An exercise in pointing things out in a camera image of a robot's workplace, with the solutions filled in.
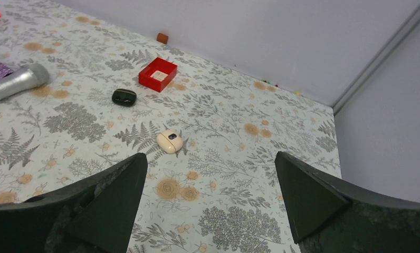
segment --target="red box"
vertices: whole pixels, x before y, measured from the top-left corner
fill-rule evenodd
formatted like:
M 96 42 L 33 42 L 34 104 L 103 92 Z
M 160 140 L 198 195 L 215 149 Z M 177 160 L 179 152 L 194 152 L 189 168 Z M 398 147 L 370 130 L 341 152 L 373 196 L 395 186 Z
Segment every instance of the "red box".
M 154 72 L 160 71 L 167 74 L 163 81 L 152 78 Z M 177 73 L 177 65 L 165 61 L 159 57 L 155 58 L 146 68 L 139 73 L 139 83 L 157 92 L 161 92 L 173 80 Z

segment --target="floral tablecloth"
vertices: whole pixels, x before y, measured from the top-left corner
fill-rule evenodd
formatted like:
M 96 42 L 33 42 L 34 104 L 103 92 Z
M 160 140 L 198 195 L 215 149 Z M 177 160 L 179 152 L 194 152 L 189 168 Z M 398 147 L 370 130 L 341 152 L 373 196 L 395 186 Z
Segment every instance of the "floral tablecloth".
M 51 75 L 0 101 L 0 203 L 143 152 L 128 252 L 300 252 L 274 158 L 286 151 L 339 177 L 331 108 L 55 2 L 1 0 L 0 12 L 0 61 Z M 161 93 L 137 80 L 155 57 L 178 65 Z M 113 104 L 117 88 L 135 91 L 136 105 Z M 155 141 L 165 129 L 184 140 L 176 154 Z

